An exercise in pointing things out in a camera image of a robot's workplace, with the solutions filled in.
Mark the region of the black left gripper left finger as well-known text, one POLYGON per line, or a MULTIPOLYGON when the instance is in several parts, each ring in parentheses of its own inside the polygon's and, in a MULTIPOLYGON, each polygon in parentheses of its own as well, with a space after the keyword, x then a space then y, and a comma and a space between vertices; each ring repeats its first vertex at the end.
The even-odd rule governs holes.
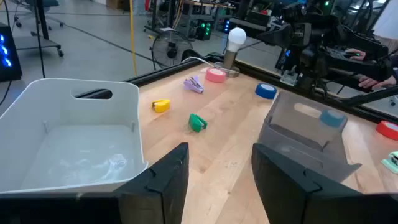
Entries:
POLYGON ((182 142, 116 189, 122 224, 181 224, 189 178, 189 148, 182 142))

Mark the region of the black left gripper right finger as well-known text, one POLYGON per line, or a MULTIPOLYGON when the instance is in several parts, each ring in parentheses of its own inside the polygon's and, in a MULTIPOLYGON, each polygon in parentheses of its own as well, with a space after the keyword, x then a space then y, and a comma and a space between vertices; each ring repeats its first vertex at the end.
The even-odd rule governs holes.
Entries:
POLYGON ((302 224, 314 196, 361 194, 260 143, 252 145, 251 165, 270 224, 302 224))

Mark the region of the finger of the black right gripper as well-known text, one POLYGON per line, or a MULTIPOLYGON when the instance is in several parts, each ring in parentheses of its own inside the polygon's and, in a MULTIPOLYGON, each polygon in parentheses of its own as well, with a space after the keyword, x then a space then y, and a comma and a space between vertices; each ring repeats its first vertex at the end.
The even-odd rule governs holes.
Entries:
POLYGON ((263 32, 257 35, 257 39, 267 45, 276 45, 279 47, 288 47, 291 44, 292 26, 284 24, 278 30, 263 32))

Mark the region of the dark blue tape roll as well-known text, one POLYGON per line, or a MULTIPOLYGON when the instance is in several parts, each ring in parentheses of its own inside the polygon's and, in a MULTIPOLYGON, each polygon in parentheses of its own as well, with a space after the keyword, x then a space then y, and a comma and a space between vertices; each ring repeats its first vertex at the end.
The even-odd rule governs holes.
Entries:
POLYGON ((265 99, 274 99, 277 94, 277 89, 266 83, 259 83, 255 89, 255 94, 265 98, 265 99))

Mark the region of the pink tape roll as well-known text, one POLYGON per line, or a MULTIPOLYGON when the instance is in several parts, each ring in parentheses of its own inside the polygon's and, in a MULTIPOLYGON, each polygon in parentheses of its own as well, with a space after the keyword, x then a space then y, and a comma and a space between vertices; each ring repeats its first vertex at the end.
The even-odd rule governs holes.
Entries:
POLYGON ((205 78, 214 83, 223 83, 226 80, 226 74, 217 68, 207 68, 205 78))

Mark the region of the green mini stapler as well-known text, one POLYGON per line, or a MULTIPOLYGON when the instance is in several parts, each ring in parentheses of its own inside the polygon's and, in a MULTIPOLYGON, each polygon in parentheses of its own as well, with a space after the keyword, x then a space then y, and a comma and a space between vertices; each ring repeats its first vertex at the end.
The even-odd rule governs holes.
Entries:
POLYGON ((197 133, 207 128, 208 123, 197 114, 191 114, 188 120, 191 129, 197 133))

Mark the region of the yellow mini stapler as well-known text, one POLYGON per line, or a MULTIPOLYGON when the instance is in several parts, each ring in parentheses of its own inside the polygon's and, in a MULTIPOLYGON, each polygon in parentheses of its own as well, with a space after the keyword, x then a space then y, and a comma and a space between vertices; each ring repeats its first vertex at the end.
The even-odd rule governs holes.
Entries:
POLYGON ((156 113, 163 113, 170 108, 171 101, 169 99, 159 99, 152 102, 152 109, 156 113))

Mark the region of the light blue tape roll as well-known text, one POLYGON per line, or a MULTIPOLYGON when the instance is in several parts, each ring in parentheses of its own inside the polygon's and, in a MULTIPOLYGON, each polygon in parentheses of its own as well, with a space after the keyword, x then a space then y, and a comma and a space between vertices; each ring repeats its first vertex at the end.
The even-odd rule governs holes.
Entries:
POLYGON ((334 110, 323 110, 319 120, 327 126, 339 128, 345 124, 346 116, 334 110))

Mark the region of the teal clip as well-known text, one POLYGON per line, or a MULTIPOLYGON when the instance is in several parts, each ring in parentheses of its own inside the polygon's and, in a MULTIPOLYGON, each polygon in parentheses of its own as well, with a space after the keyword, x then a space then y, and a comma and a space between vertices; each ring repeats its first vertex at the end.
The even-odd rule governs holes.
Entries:
POLYGON ((381 163, 392 173, 398 175, 398 151, 391 152, 387 159, 383 159, 381 163))

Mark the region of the red tape roll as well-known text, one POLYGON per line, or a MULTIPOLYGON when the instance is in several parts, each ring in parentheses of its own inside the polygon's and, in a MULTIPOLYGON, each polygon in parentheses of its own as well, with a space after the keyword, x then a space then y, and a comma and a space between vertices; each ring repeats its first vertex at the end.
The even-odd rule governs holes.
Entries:
POLYGON ((389 121, 381 121, 376 126, 376 131, 389 139, 398 141, 398 124, 389 121))

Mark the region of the white light bulb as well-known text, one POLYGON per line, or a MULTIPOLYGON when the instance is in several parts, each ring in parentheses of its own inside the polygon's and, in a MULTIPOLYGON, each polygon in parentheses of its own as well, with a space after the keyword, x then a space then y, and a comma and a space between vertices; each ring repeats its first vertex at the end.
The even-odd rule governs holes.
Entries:
POLYGON ((245 41, 246 32, 240 27, 235 27, 228 34, 227 50, 236 53, 245 41))

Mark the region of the person's hand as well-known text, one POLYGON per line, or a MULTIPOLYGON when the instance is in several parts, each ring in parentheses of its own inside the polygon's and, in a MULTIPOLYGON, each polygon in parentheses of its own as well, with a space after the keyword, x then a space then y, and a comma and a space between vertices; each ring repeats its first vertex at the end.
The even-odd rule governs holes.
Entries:
POLYGON ((353 60, 363 61, 366 57, 366 52, 354 48, 346 49, 345 52, 351 54, 350 59, 353 60))
POLYGON ((363 76, 359 79, 358 86, 361 88, 376 89, 376 88, 383 87, 385 85, 396 85, 396 84, 397 84, 397 80, 393 76, 389 77, 387 80, 384 80, 384 81, 377 81, 377 80, 374 80, 367 76, 363 76))

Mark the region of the light grey plastic bin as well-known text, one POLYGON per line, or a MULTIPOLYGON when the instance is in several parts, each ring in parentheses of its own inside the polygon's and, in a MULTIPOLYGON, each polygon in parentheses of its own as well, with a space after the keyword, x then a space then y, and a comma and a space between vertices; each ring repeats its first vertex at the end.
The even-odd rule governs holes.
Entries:
POLYGON ((110 192, 147 166, 131 83, 40 79, 0 115, 0 195, 110 192))

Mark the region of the black floor fan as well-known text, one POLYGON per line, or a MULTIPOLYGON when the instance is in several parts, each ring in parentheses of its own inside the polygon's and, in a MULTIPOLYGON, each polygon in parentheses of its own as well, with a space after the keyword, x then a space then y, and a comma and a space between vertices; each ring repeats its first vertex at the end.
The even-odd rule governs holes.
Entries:
POLYGON ((175 30, 161 32, 150 47, 154 69, 156 66, 167 68, 180 63, 184 51, 192 49, 192 43, 183 34, 175 30))

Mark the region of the black aluminium table frame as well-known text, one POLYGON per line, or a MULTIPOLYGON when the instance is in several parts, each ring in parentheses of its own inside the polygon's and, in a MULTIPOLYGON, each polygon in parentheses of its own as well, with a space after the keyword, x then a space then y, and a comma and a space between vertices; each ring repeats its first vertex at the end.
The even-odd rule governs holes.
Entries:
MULTIPOLYGON (((154 72, 150 72, 132 79, 126 80, 127 83, 137 85, 138 87, 148 85, 150 83, 162 80, 164 78, 176 75, 177 73, 184 72, 192 67, 199 65, 199 62, 184 62, 178 65, 174 65, 168 68, 163 68, 154 72)), ((344 104, 344 100, 339 99, 336 96, 329 96, 328 99, 324 99, 320 91, 314 93, 309 93, 305 90, 301 90, 297 87, 292 87, 287 84, 283 84, 279 81, 276 75, 271 72, 267 72, 264 69, 257 68, 245 62, 237 61, 236 65, 245 75, 255 78, 256 80, 270 83, 271 85, 277 86, 283 90, 304 96, 311 100, 323 103, 325 105, 331 106, 338 110, 344 111, 346 113, 355 115, 359 118, 371 121, 373 123, 378 123, 382 120, 390 121, 392 123, 398 123, 398 116, 390 115, 382 111, 371 109, 364 106, 365 103, 369 103, 371 100, 381 100, 392 95, 398 95, 398 86, 390 88, 388 90, 379 91, 376 93, 371 93, 369 95, 355 96, 353 102, 350 105, 344 104)))

